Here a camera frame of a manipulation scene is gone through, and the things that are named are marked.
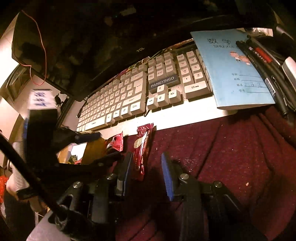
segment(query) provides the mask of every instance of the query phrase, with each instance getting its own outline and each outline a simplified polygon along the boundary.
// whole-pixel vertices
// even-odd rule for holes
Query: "blue notebook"
[[[264,81],[236,46],[247,34],[236,30],[191,32],[210,77],[218,109],[238,110],[274,104]]]

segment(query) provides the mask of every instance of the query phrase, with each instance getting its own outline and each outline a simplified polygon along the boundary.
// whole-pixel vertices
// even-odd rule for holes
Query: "metal bolt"
[[[215,185],[215,187],[220,188],[220,187],[222,187],[222,182],[214,181],[214,185]]]
[[[73,187],[74,187],[74,188],[79,188],[79,187],[81,187],[81,185],[82,185],[81,182],[74,182],[74,183],[73,183]]]
[[[182,174],[180,175],[180,178],[181,178],[182,180],[187,180],[187,179],[189,178],[189,175],[188,175],[187,173],[182,173]]]
[[[110,176],[107,177],[108,180],[112,180],[116,177],[116,174],[112,173]]]

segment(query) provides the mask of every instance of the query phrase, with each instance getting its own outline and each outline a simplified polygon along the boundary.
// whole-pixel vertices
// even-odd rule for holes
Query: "keyboard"
[[[217,109],[209,76],[196,45],[139,62],[88,98],[77,132],[100,130],[104,138],[136,134],[140,125],[157,129],[236,113]]]

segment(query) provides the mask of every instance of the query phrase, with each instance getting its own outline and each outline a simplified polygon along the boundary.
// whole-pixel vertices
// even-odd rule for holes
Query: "dark red tablecloth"
[[[125,138],[127,151],[135,140]],[[222,181],[272,240],[295,211],[295,148],[295,130],[273,106],[156,131],[144,181],[132,183],[116,240],[178,240],[182,206],[166,196],[160,162],[164,151],[198,180]]]

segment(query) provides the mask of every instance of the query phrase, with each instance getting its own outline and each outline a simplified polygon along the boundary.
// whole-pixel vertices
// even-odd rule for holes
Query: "snack package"
[[[137,128],[137,140],[133,145],[133,179],[143,181],[144,179],[144,165],[148,160],[149,140],[154,124],[146,124]]]
[[[107,147],[106,147],[107,153],[112,152],[112,149],[116,151],[122,151],[123,150],[123,132],[110,137],[106,141],[106,143],[107,143]]]

